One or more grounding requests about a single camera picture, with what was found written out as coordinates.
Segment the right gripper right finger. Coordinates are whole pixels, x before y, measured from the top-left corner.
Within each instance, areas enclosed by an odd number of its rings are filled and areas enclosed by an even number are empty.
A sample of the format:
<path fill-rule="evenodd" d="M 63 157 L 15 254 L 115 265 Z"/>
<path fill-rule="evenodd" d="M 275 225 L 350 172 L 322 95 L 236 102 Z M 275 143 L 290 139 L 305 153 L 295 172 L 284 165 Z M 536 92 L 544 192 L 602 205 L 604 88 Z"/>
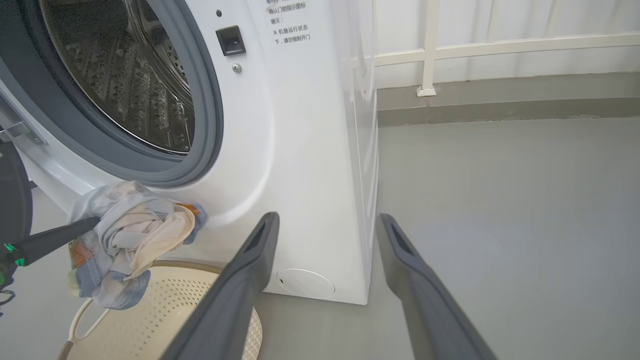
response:
<path fill-rule="evenodd" d="M 386 284 L 400 299 L 416 360 L 496 360 L 480 332 L 398 222 L 375 219 Z"/>

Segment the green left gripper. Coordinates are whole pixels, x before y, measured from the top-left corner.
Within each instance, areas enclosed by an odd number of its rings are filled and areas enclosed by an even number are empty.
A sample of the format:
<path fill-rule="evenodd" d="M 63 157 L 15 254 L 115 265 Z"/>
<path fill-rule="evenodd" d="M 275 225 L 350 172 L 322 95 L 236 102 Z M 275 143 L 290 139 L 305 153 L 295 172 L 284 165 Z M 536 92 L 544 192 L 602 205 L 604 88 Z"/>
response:
<path fill-rule="evenodd" d="M 4 290 L 14 282 L 13 276 L 18 267 L 34 264 L 44 256 L 93 230 L 100 220 L 99 217 L 86 218 L 30 235 L 17 243 L 2 244 L 0 246 L 0 290 Z"/>

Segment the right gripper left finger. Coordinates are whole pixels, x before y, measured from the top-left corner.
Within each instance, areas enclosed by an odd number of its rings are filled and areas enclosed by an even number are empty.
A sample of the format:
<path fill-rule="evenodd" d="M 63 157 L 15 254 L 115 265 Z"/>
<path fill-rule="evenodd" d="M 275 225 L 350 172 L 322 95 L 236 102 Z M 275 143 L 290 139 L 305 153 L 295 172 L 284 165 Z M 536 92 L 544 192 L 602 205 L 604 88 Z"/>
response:
<path fill-rule="evenodd" d="M 162 360 L 240 360 L 253 307 L 274 266 L 281 219 L 267 212 L 181 330 Z"/>

